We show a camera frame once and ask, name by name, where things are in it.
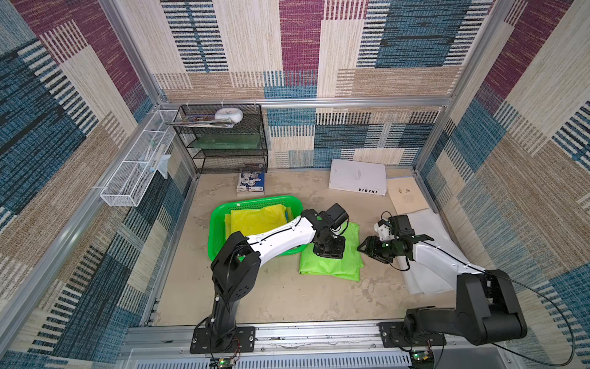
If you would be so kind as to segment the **beige paper booklet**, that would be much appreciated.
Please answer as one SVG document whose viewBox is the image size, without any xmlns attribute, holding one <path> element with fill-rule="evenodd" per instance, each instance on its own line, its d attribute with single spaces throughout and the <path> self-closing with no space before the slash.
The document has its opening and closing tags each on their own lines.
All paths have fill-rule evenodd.
<svg viewBox="0 0 590 369">
<path fill-rule="evenodd" d="M 398 215 L 406 215 L 430 208 L 412 176 L 387 178 L 387 194 Z"/>
</svg>

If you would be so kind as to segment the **small yellow raincoat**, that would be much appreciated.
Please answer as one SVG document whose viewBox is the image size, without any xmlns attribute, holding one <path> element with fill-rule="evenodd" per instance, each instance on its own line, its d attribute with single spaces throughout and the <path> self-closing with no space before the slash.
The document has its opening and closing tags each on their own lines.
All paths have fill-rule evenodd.
<svg viewBox="0 0 590 369">
<path fill-rule="evenodd" d="M 244 236 L 259 235 L 293 220 L 290 208 L 275 204 L 260 209 L 231 210 L 224 216 L 225 239 L 235 232 Z"/>
</svg>

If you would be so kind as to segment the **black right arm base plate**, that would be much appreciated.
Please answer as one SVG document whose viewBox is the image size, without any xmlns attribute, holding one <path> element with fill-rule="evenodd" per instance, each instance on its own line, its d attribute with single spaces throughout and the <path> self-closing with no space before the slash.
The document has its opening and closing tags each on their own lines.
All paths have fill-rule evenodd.
<svg viewBox="0 0 590 369">
<path fill-rule="evenodd" d="M 416 347 L 442 347 L 446 339 L 441 334 L 407 333 L 402 321 L 384 321 L 377 324 L 380 338 L 385 348 L 410 350 Z"/>
</svg>

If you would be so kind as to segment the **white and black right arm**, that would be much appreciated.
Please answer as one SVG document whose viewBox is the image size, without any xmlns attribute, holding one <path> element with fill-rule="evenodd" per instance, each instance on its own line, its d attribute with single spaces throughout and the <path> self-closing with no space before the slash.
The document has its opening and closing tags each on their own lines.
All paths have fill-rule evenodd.
<svg viewBox="0 0 590 369">
<path fill-rule="evenodd" d="M 408 265 L 420 264 L 456 293 L 454 308 L 407 310 L 398 331 L 408 343 L 437 334 L 460 336 L 475 346 L 526 337 L 528 326 L 507 273 L 486 270 L 444 250 L 431 236 L 418 235 L 406 215 L 379 220 L 376 231 L 358 252 L 382 264 L 398 257 Z"/>
</svg>

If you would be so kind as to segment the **white flat box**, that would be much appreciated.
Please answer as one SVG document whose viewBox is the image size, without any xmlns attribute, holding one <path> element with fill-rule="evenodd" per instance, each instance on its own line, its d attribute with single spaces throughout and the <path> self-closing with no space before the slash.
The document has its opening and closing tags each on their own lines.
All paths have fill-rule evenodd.
<svg viewBox="0 0 590 369">
<path fill-rule="evenodd" d="M 386 167 L 382 164 L 334 159 L 328 188 L 384 196 L 387 193 Z"/>
</svg>

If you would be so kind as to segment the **white round object on shelf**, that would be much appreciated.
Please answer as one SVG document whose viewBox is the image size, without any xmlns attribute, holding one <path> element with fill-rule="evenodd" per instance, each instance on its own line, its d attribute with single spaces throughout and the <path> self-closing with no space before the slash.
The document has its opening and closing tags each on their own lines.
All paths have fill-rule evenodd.
<svg viewBox="0 0 590 369">
<path fill-rule="evenodd" d="M 238 108 L 222 108 L 216 111 L 214 118 L 222 123 L 237 124 L 244 118 L 244 112 Z"/>
</svg>

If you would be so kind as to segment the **magazines on shelf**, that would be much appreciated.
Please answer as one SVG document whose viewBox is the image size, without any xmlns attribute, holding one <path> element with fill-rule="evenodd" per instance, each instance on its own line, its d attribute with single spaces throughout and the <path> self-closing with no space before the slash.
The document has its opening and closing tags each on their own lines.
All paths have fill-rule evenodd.
<svg viewBox="0 0 590 369">
<path fill-rule="evenodd" d="M 168 125 L 189 128 L 233 128 L 235 123 L 230 118 L 215 118 L 215 115 L 194 114 L 186 115 L 184 117 L 177 117 Z"/>
</svg>

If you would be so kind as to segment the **white raincoat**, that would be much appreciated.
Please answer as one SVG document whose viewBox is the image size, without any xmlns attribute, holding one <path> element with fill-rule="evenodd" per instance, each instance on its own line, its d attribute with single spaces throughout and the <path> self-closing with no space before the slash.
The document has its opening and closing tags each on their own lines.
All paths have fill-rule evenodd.
<svg viewBox="0 0 590 369">
<path fill-rule="evenodd" d="M 434 239 L 434 244 L 438 244 L 445 251 L 466 261 L 464 253 L 452 241 L 444 228 L 440 216 L 432 209 L 424 209 L 407 216 L 417 235 L 429 235 Z M 410 270 L 403 273 L 403 278 L 411 295 L 438 295 L 453 290 L 451 285 L 436 273 L 414 261 L 410 262 Z"/>
</svg>

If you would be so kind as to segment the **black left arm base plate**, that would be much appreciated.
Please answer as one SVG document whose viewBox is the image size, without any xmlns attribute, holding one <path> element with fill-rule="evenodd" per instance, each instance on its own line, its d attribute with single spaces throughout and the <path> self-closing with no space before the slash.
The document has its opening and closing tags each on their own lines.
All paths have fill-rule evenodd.
<svg viewBox="0 0 590 369">
<path fill-rule="evenodd" d="M 191 339 L 192 355 L 251 353 L 254 351 L 256 329 L 253 326 L 238 326 L 229 334 L 213 335 L 210 328 L 197 327 Z"/>
</svg>

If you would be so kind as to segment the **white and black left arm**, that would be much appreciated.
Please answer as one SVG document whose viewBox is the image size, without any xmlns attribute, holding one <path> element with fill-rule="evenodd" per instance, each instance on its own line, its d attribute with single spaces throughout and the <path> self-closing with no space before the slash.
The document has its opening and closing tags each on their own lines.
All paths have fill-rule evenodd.
<svg viewBox="0 0 590 369">
<path fill-rule="evenodd" d="M 259 235 L 235 232 L 210 265 L 215 300 L 204 328 L 195 329 L 191 353 L 252 352 L 252 327 L 236 324 L 238 305 L 252 291 L 261 267 L 284 252 L 312 244 L 321 258 L 341 259 L 345 251 L 344 231 L 349 215 L 339 204 L 316 212 L 306 209 L 293 221 Z"/>
</svg>

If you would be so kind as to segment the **lime green raincoat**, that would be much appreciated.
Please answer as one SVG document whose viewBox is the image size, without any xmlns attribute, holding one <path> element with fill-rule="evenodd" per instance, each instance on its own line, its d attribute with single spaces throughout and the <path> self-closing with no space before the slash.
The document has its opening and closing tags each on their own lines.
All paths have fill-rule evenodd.
<svg viewBox="0 0 590 369">
<path fill-rule="evenodd" d="M 322 258 L 313 253 L 313 244 L 309 244 L 301 253 L 299 272 L 301 275 L 327 275 L 349 281 L 360 281 L 360 269 L 364 266 L 360 246 L 360 226 L 350 223 L 344 232 L 346 239 L 342 259 Z"/>
</svg>

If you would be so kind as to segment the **green perforated plastic basket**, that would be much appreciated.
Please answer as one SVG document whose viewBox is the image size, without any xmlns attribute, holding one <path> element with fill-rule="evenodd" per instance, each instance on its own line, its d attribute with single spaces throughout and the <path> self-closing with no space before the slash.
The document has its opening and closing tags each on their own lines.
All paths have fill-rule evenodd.
<svg viewBox="0 0 590 369">
<path fill-rule="evenodd" d="M 216 207 L 210 216 L 209 239 L 207 243 L 207 254 L 211 261 L 215 259 L 219 250 L 227 240 L 225 216 L 230 215 L 233 210 L 261 209 L 267 206 L 282 204 L 290 209 L 288 218 L 293 220 L 304 210 L 303 203 L 292 195 L 280 195 L 267 198 L 252 198 L 229 202 Z"/>
</svg>

